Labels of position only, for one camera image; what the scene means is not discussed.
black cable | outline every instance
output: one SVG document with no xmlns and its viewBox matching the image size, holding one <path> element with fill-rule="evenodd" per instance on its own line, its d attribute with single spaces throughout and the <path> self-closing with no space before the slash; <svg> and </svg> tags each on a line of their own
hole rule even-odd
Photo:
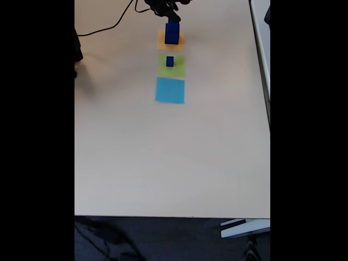
<svg viewBox="0 0 348 261">
<path fill-rule="evenodd" d="M 94 246 L 94 248 L 96 250 L 98 250 L 101 254 L 103 254 L 106 258 L 111 259 L 103 250 L 101 250 L 99 247 L 97 247 L 92 240 L 90 240 L 86 235 L 84 235 L 75 225 L 75 228 L 77 230 L 77 232 L 81 235 L 81 237 L 83 237 L 85 240 L 87 240 L 92 246 Z"/>
<path fill-rule="evenodd" d="M 105 30 L 109 30 L 109 29 L 115 28 L 115 27 L 121 22 L 123 16 L 125 15 L 125 13 L 126 13 L 128 7 L 130 6 L 130 4 L 131 4 L 132 2 L 133 2 L 133 0 L 130 0 L 130 3 L 127 5 L 126 9 L 123 11 L 123 14 L 121 15 L 119 21 L 118 21 L 114 26 L 111 26 L 111 27 L 109 27 L 109 28 L 100 29 L 100 30 L 98 30 L 98 31 L 94 31 L 94 32 L 89 33 L 89 34 L 80 34 L 80 35 L 77 35 L 77 36 L 88 36 L 88 35 L 91 35 L 91 34 L 95 34 L 95 33 L 99 33 L 99 32 L 105 31 Z"/>
<path fill-rule="evenodd" d="M 137 12 L 137 13 L 143 13 L 143 12 L 146 12 L 146 11 L 149 11 L 149 10 L 151 10 L 150 8 L 148 8 L 148 9 L 144 9 L 144 10 L 142 10 L 142 11 L 138 11 L 137 9 L 136 9 L 136 6 L 138 5 L 138 0 L 135 0 L 135 7 L 134 7 L 134 10 Z"/>
</svg>

sticky note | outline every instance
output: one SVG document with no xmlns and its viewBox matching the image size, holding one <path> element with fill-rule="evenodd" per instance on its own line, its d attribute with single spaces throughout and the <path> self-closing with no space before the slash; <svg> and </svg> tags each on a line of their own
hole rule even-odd
<svg viewBox="0 0 348 261">
<path fill-rule="evenodd" d="M 156 101 L 185 104 L 185 81 L 158 77 Z"/>
<path fill-rule="evenodd" d="M 177 45 L 166 45 L 164 43 L 165 40 L 165 30 L 159 29 L 158 30 L 158 38 L 157 38 L 157 49 L 159 50 L 167 50 L 167 51 L 177 51 L 177 52 L 183 52 L 184 51 L 184 31 L 180 31 L 179 34 L 179 44 Z"/>
<path fill-rule="evenodd" d="M 158 77 L 185 78 L 186 57 L 183 55 L 173 55 L 173 67 L 167 66 L 167 55 L 158 55 Z"/>
</svg>

blue block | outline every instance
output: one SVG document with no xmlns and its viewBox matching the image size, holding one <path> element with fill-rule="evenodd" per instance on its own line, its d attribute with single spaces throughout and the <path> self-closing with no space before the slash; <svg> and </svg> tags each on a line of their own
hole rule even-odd
<svg viewBox="0 0 348 261">
<path fill-rule="evenodd" d="M 165 44 L 178 45 L 179 44 L 179 34 L 166 34 L 164 39 Z"/>
<path fill-rule="evenodd" d="M 167 67 L 174 66 L 174 56 L 167 56 Z"/>
<path fill-rule="evenodd" d="M 156 101 L 185 104 L 185 81 L 158 77 Z"/>
<path fill-rule="evenodd" d="M 180 25 L 179 23 L 166 23 L 165 24 L 165 32 L 166 33 L 179 33 L 180 32 Z"/>
<path fill-rule="evenodd" d="M 179 24 L 179 22 L 174 21 L 172 18 L 168 18 L 168 23 L 178 23 Z"/>
</svg>

blue square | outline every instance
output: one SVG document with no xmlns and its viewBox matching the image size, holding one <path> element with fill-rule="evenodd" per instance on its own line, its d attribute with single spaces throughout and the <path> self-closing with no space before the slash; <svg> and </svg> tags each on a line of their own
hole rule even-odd
<svg viewBox="0 0 348 261">
<path fill-rule="evenodd" d="M 174 56 L 167 56 L 167 67 L 173 67 L 174 66 Z"/>
<path fill-rule="evenodd" d="M 185 104 L 185 81 L 158 77 L 156 101 Z"/>
</svg>

small blue block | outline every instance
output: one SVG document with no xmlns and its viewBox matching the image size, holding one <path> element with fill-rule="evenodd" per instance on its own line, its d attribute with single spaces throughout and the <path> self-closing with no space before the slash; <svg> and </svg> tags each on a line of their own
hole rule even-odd
<svg viewBox="0 0 348 261">
<path fill-rule="evenodd" d="M 167 67 L 174 66 L 174 56 L 167 56 Z"/>
</svg>

